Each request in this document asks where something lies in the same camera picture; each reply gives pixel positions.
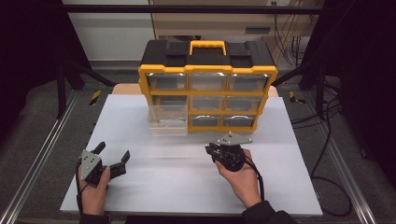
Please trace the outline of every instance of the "cabinet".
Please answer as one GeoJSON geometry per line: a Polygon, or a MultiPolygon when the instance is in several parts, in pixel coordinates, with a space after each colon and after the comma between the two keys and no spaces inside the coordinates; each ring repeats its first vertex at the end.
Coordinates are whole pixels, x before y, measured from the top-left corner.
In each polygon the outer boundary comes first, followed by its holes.
{"type": "MultiPolygon", "coordinates": [[[[290,0],[289,7],[313,7],[321,5],[317,0],[290,0]]],[[[149,0],[151,5],[196,5],[196,6],[267,6],[267,0],[149,0]]],[[[266,42],[276,63],[281,59],[281,51],[276,45],[275,36],[279,35],[278,45],[285,50],[291,36],[310,36],[316,19],[309,15],[256,15],[256,14],[177,14],[153,13],[154,33],[157,39],[170,35],[238,35],[259,38],[266,42]]]]}

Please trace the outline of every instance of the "white tabletop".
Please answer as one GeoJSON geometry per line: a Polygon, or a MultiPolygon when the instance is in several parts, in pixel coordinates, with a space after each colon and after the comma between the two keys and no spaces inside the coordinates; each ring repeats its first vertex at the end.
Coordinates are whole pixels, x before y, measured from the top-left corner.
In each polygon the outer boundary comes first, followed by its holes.
{"type": "MultiPolygon", "coordinates": [[[[104,165],[119,162],[126,150],[131,159],[126,175],[111,180],[105,210],[126,215],[240,215],[244,206],[205,152],[205,144],[223,133],[154,137],[148,110],[143,95],[108,95],[106,99],[87,149],[105,141],[100,154],[104,165]]],[[[275,210],[295,217],[321,216],[282,98],[267,100],[256,132],[248,136],[253,143],[242,147],[251,150],[263,176],[265,200],[275,210]]],[[[78,211],[76,195],[73,178],[61,211],[78,211]]]]}

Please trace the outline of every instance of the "black and yellow storage organizer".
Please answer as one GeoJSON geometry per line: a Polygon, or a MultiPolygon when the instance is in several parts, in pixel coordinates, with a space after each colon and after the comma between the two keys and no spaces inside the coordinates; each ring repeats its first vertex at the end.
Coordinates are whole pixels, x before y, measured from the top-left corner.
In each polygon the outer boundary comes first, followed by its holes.
{"type": "Polygon", "coordinates": [[[150,40],[139,85],[156,134],[254,132],[277,69],[262,41],[150,40]]]}

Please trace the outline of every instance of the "aluminum rail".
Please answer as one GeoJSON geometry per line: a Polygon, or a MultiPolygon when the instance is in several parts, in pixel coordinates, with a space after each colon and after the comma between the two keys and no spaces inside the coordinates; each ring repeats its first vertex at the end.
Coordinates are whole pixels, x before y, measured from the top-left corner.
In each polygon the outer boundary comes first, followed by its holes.
{"type": "MultiPolygon", "coordinates": [[[[303,91],[304,98],[307,100],[308,105],[310,106],[312,111],[315,110],[315,100],[312,92],[303,91]]],[[[321,122],[319,124],[320,133],[324,140],[326,140],[327,133],[329,131],[329,127],[326,122],[321,122]]],[[[371,211],[368,203],[366,202],[363,194],[361,193],[361,189],[359,188],[358,183],[353,177],[353,174],[350,172],[347,163],[345,162],[343,156],[338,149],[338,146],[335,144],[334,139],[330,136],[329,145],[327,148],[330,152],[332,162],[334,163],[334,167],[340,175],[340,179],[346,188],[346,192],[348,193],[354,207],[356,214],[361,220],[362,224],[375,224],[377,223],[373,212],[371,211]]]]}
{"type": "Polygon", "coordinates": [[[254,7],[254,6],[183,6],[183,5],[42,5],[42,9],[70,13],[203,13],[203,14],[334,14],[341,10],[327,7],[254,7]]]}
{"type": "Polygon", "coordinates": [[[64,114],[59,119],[56,119],[46,141],[44,142],[43,146],[41,147],[35,158],[35,161],[30,167],[29,172],[26,174],[20,187],[18,188],[18,191],[15,193],[11,202],[8,204],[5,212],[1,216],[1,224],[13,224],[16,221],[18,214],[20,213],[24,203],[26,202],[30,192],[32,191],[32,188],[37,181],[37,178],[40,175],[41,170],[43,169],[47,158],[50,155],[53,146],[55,145],[64,127],[64,124],[67,121],[67,118],[73,110],[73,106],[75,105],[75,102],[78,98],[78,94],[79,91],[71,92],[64,114]]]}

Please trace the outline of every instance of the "wrist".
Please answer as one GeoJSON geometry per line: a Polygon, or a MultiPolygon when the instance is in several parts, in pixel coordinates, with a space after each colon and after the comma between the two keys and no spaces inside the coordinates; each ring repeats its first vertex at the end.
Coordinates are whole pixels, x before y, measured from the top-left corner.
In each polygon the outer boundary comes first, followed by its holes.
{"type": "Polygon", "coordinates": [[[261,201],[262,199],[259,196],[257,196],[257,197],[247,198],[243,200],[242,203],[246,208],[249,208],[257,203],[260,203],[261,201]]]}

